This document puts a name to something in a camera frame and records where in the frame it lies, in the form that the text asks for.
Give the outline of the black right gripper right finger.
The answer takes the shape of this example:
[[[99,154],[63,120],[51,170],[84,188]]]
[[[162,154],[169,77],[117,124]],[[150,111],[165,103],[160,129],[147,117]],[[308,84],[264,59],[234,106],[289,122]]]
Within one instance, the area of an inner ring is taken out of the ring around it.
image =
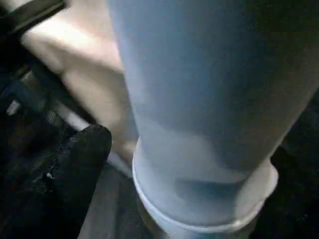
[[[252,239],[317,239],[319,237],[319,165],[289,155],[279,147],[271,157],[279,173]]]

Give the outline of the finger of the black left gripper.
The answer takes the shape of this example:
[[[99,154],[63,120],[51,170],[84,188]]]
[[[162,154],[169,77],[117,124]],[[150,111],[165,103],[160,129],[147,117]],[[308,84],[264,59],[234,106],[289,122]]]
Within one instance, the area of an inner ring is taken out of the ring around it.
[[[30,74],[30,80],[26,83],[27,101],[35,110],[42,111],[44,107],[55,111],[69,110],[87,123],[96,123],[96,120],[80,105],[79,101],[71,96],[59,75],[53,73],[42,63],[26,64],[26,69]]]

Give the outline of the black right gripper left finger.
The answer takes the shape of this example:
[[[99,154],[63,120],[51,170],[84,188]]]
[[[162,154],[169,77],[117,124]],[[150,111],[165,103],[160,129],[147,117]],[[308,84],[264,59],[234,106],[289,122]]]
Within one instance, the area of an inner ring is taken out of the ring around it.
[[[76,239],[112,147],[92,124],[46,153],[9,202],[11,239]]]

